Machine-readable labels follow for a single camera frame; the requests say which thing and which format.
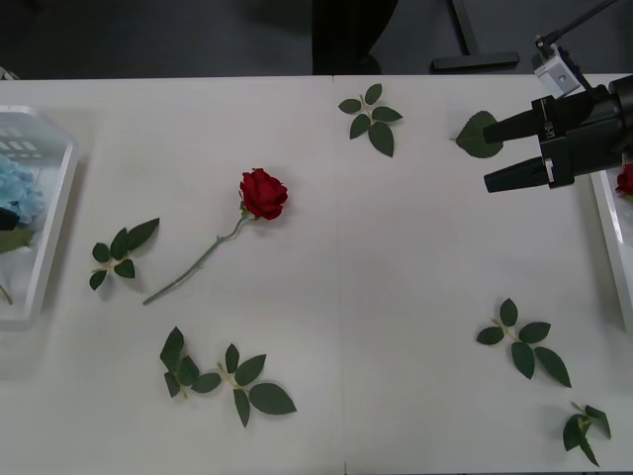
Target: rose stem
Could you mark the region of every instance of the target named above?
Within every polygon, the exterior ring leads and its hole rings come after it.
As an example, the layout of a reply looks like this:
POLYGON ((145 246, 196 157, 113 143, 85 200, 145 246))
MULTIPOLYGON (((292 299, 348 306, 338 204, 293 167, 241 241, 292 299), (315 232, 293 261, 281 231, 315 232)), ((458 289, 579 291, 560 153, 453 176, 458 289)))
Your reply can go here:
POLYGON ((2 292, 2 295, 4 296, 4 298, 7 299, 7 302, 9 302, 9 305, 13 305, 13 300, 11 299, 9 292, 4 290, 4 287, 2 287, 1 285, 0 285, 0 292, 2 292))
POLYGON ((218 236, 218 238, 216 239, 216 242, 213 243, 213 245, 211 247, 209 247, 207 249, 207 251, 202 254, 202 257, 200 257, 196 263, 194 265, 192 265, 191 267, 189 267, 189 269, 182 274, 180 277, 178 277, 176 280, 174 280, 171 284, 163 287, 162 289, 160 289, 158 292, 156 292, 154 295, 152 295, 151 297, 149 297, 147 300, 145 300, 142 304, 143 305, 149 305, 151 304, 154 300, 162 297, 164 294, 166 294, 167 292, 169 292, 172 288, 174 288, 175 286, 177 286, 178 284, 180 284, 183 280, 185 280, 192 272, 194 272, 196 269, 198 269, 202 264, 205 263, 205 260, 207 260, 209 258, 209 256, 213 253, 214 250, 216 250, 216 248, 222 244, 225 240, 229 240, 231 238, 233 238, 237 232, 239 231, 239 226, 248 219, 248 217, 250 216, 250 213, 246 213, 244 214, 239 221, 237 222, 237 224, 235 225, 235 229, 233 230, 233 232, 228 235, 228 236, 218 236))

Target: white table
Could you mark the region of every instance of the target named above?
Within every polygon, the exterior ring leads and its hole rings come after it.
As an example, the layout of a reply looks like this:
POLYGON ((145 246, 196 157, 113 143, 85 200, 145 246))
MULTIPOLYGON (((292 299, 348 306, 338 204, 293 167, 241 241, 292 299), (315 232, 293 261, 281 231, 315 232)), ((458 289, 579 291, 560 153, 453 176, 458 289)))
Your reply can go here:
POLYGON ((86 150, 47 311, 0 339, 0 473, 592 471, 562 445, 572 400, 610 416, 613 440, 590 438, 602 469, 633 467, 633 345, 588 179, 489 195, 483 175, 537 155, 536 140, 488 160, 448 140, 479 110, 527 109, 544 95, 533 77, 0 86, 0 103, 42 107, 86 150), (405 116, 393 159, 351 142, 336 109, 379 81, 405 116), (252 166, 288 184, 283 218, 141 306, 232 228, 252 166), (94 295, 92 245, 156 216, 138 282, 94 295), (474 341, 506 297, 553 325, 574 389, 540 369, 527 381, 474 341), (244 430, 228 387, 170 400, 158 353, 175 325, 205 369, 231 341, 266 352, 264 377, 299 411, 244 430))
POLYGON ((0 102, 44 108, 86 151, 50 312, 0 348, 11 351, 0 357, 0 473, 342 473, 331 78, 0 86, 0 102), (288 184, 284 216, 242 230, 143 307, 232 230, 241 173, 255 166, 288 184), (155 217, 136 282, 113 278, 95 295, 94 243, 155 217), (203 370, 231 342, 242 357, 266 353, 262 377, 282 383, 298 412, 253 414, 244 430, 227 385, 171 400, 158 356, 176 325, 203 370))

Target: robotic arm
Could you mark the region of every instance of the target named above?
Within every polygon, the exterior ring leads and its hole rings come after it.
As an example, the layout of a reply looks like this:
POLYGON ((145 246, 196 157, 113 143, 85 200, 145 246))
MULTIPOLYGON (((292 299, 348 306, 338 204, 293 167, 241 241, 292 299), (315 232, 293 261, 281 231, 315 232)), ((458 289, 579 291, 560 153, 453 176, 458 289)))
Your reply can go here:
POLYGON ((542 156, 484 177, 489 193, 548 184, 571 185, 575 177, 621 166, 633 151, 633 75, 592 88, 567 51, 554 41, 617 0, 601 2, 562 30, 537 37, 535 73, 552 93, 532 110, 484 129, 487 143, 538 136, 542 156), (583 86, 585 91, 568 96, 583 86))

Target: rose petal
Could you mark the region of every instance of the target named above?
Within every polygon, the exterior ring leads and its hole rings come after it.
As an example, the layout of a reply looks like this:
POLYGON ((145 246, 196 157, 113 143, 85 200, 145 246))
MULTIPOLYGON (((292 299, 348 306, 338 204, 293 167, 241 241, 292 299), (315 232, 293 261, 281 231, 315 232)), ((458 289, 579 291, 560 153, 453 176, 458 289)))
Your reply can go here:
POLYGON ((275 211, 271 211, 270 213, 266 213, 265 215, 262 215, 263 218, 265 220, 274 220, 275 218, 278 218, 279 215, 281 215, 281 207, 275 209, 275 211))

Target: tray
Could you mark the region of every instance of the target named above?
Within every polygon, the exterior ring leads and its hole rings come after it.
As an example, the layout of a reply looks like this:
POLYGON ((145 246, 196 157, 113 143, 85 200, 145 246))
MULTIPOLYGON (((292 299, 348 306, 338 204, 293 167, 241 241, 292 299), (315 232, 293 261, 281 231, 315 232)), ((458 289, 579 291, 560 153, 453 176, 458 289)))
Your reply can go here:
POLYGON ((0 154, 32 168, 46 204, 30 225, 32 244, 0 254, 0 282, 14 301, 0 302, 0 330, 8 330, 40 313, 79 153, 73 138, 40 112, 0 106, 0 154))
POLYGON ((633 203, 617 196, 621 168, 591 174, 624 326, 633 334, 633 203))

